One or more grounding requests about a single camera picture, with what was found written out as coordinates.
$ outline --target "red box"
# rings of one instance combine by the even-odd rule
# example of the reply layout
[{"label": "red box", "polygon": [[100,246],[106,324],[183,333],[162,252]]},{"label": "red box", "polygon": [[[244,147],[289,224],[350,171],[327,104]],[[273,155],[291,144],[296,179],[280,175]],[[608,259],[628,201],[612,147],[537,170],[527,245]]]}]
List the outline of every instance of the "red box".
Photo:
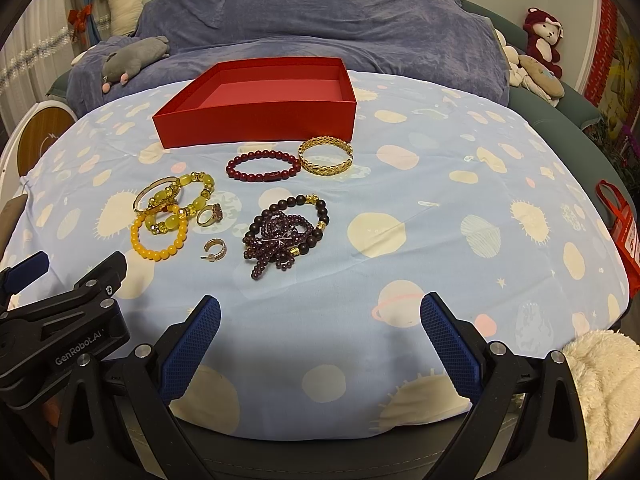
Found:
[{"label": "red box", "polygon": [[247,140],[351,141],[356,99],[337,57],[217,63],[153,116],[165,148]]}]

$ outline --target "red stuffed monkey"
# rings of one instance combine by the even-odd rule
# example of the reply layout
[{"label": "red stuffed monkey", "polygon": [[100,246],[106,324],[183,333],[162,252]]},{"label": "red stuffed monkey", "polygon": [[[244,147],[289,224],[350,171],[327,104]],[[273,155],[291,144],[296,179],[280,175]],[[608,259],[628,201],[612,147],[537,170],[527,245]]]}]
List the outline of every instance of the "red stuffed monkey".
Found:
[{"label": "red stuffed monkey", "polygon": [[555,63],[560,61],[556,47],[562,38],[562,24],[548,12],[531,7],[522,28],[529,35],[527,55],[542,63],[560,79],[562,68]]}]

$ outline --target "bed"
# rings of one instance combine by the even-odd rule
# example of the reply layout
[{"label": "bed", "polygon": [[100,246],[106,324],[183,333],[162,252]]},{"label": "bed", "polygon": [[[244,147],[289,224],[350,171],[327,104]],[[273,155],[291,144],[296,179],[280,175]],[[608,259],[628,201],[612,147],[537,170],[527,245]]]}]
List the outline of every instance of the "bed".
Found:
[{"label": "bed", "polygon": [[[360,438],[467,410],[419,325],[420,299],[432,290],[488,340],[531,356],[615,322],[628,303],[616,248],[578,182],[520,116],[414,78],[350,77],[354,165],[333,177],[303,172],[250,184],[225,174],[238,153],[295,153],[296,142],[164,150],[151,115],[186,82],[86,114],[23,178],[28,203],[2,263],[44,250],[52,272],[13,306],[68,290],[121,251],[129,267],[116,295],[131,332],[118,352],[125,354],[213,295],[220,331],[172,410],[220,433],[265,440]],[[340,157],[320,148],[309,155]],[[271,167],[254,163],[255,171]],[[188,171],[214,177],[212,201],[225,218],[190,226],[168,261],[142,260],[128,232],[135,195]],[[195,197],[193,187],[182,200]],[[320,246],[254,282],[242,259],[248,224],[270,203],[308,192],[330,211]],[[227,256],[201,260],[215,237]],[[164,238],[145,232],[142,242],[160,248]]]}]

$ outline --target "garnet bead bracelet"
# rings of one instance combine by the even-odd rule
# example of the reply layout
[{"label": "garnet bead bracelet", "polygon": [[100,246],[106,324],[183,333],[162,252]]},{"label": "garnet bead bracelet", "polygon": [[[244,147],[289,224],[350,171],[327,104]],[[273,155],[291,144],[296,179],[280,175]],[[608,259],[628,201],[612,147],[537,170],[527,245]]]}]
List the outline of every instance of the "garnet bead bracelet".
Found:
[{"label": "garnet bead bracelet", "polygon": [[[300,215],[287,215],[284,210],[296,205],[313,204],[318,212],[316,227]],[[290,269],[296,256],[307,254],[322,239],[324,228],[329,223],[326,203],[317,195],[290,196],[271,204],[261,215],[254,218],[242,241],[246,245],[244,259],[258,261],[251,272],[254,280],[260,278],[268,263],[275,262],[281,270]]]},{"label": "garnet bead bracelet", "polygon": [[[288,162],[292,167],[290,170],[270,171],[265,174],[247,174],[236,170],[236,166],[238,164],[248,160],[254,160],[254,158],[277,158],[278,160]],[[289,155],[289,153],[276,152],[274,150],[258,150],[257,152],[243,153],[242,155],[238,155],[236,158],[230,160],[226,165],[226,174],[228,174],[229,178],[241,180],[243,182],[276,182],[277,180],[286,180],[290,176],[296,176],[300,169],[300,161],[297,160],[295,156]]]}]

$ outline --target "blue blanket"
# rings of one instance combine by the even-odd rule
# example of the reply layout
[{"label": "blue blanket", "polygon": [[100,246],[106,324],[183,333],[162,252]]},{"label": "blue blanket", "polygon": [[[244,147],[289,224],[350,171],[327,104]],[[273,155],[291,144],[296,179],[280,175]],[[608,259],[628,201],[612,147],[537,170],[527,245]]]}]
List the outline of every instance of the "blue blanket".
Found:
[{"label": "blue blanket", "polygon": [[[150,36],[166,36],[171,56],[103,95],[106,56]],[[350,70],[508,102],[506,63],[493,29],[459,0],[153,0],[134,38],[110,38],[73,68],[67,99],[83,116],[125,95],[193,79],[220,61],[272,56],[340,57]]]}]

